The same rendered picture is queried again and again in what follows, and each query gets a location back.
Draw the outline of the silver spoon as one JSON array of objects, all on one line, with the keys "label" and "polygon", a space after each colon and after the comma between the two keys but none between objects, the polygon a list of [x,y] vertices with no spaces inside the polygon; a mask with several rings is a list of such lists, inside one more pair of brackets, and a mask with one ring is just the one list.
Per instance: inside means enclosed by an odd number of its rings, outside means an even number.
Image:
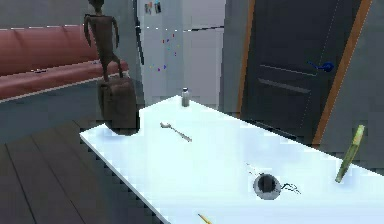
[{"label": "silver spoon", "polygon": [[185,135],[184,133],[178,131],[177,129],[175,129],[171,124],[169,123],[164,123],[164,122],[160,122],[160,126],[162,128],[169,128],[171,130],[173,130],[174,132],[176,132],[177,134],[179,134],[183,139],[185,139],[186,141],[188,142],[192,142],[192,139],[190,137],[188,137],[187,135]]}]

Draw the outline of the white fridge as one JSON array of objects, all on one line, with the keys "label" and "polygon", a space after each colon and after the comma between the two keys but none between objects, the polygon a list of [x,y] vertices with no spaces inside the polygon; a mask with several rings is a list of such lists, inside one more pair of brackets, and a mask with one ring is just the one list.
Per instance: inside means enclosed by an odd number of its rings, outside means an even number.
[{"label": "white fridge", "polygon": [[146,105],[179,95],[219,101],[226,0],[138,0]]}]

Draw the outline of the white table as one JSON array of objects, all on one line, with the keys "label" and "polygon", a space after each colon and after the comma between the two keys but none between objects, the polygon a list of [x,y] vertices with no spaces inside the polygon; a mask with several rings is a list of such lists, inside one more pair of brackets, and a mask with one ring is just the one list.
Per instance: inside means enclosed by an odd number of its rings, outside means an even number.
[{"label": "white table", "polygon": [[[80,137],[164,224],[384,224],[384,176],[353,165],[337,183],[340,159],[179,96],[140,118],[132,136],[99,125]],[[247,163],[300,194],[260,199]]]}]

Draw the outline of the brown figure statue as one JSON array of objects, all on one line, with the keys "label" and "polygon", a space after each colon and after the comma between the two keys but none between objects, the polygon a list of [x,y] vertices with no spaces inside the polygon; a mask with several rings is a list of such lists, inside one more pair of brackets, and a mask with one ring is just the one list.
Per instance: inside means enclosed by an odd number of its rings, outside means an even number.
[{"label": "brown figure statue", "polygon": [[105,125],[118,135],[131,136],[140,129],[139,109],[133,80],[123,74],[121,60],[114,53],[119,45],[117,21],[104,15],[104,0],[88,0],[94,14],[84,16],[84,36],[91,45],[93,35],[102,66],[103,79],[98,82],[98,102]]}]

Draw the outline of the dark grey room door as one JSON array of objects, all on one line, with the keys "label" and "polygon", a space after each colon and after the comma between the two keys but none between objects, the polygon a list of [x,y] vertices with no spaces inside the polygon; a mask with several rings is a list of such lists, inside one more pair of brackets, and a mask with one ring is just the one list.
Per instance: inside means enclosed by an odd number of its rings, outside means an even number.
[{"label": "dark grey room door", "polygon": [[[310,144],[361,0],[256,0],[241,118]],[[331,72],[316,65],[332,62]]]}]

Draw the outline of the red sofa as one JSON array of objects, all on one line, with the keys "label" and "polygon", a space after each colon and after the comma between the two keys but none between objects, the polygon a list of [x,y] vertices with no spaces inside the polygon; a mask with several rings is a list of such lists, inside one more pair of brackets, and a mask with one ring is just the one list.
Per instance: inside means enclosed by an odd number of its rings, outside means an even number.
[{"label": "red sofa", "polygon": [[81,25],[0,30],[0,101],[102,75]]}]

